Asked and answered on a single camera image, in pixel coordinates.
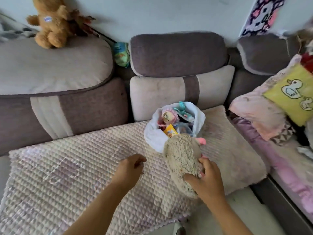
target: quilted mat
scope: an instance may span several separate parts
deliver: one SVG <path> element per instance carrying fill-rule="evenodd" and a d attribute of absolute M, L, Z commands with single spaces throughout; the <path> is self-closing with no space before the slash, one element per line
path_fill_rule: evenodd
<path fill-rule="evenodd" d="M 265 165 L 228 121 L 223 106 L 204 111 L 202 152 L 217 162 L 225 192 L 257 183 Z M 5 235 L 62 234 L 110 181 L 118 162 L 147 157 L 144 176 L 126 195 L 107 234 L 146 234 L 189 215 L 198 201 L 175 187 L 161 154 L 144 140 L 147 122 L 107 128 L 10 152 L 11 174 L 0 207 Z"/>

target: teddy bear's arm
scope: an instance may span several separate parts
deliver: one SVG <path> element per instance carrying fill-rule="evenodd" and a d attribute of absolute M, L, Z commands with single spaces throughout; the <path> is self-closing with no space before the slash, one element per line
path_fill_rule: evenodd
<path fill-rule="evenodd" d="M 28 16 L 26 20 L 30 25 L 39 26 L 39 17 L 37 15 Z"/>
<path fill-rule="evenodd" d="M 58 15 L 65 20 L 68 20 L 69 12 L 66 9 L 66 6 L 61 5 L 57 11 Z"/>

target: white label on teddy bear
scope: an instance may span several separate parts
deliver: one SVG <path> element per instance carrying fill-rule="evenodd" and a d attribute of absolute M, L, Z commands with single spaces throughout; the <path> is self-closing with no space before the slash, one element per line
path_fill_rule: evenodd
<path fill-rule="evenodd" d="M 44 17 L 45 22 L 50 22 L 52 21 L 52 17 L 51 16 L 46 16 Z"/>

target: person's right arm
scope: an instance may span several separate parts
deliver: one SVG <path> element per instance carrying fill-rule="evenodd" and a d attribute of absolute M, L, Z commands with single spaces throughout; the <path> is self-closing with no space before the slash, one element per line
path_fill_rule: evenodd
<path fill-rule="evenodd" d="M 238 215 L 229 206 L 225 198 L 221 172 L 215 162 L 200 158 L 205 173 L 202 178 L 186 174 L 184 179 L 197 192 L 198 196 L 211 210 L 226 235 L 253 235 Z"/>

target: person's left arm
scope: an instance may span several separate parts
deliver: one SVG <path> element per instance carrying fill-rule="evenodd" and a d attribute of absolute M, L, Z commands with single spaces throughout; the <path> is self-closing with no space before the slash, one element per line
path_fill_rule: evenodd
<path fill-rule="evenodd" d="M 107 232 L 116 207 L 139 180 L 143 162 L 140 154 L 119 163 L 111 183 L 96 197 L 76 222 L 63 235 L 103 235 Z"/>

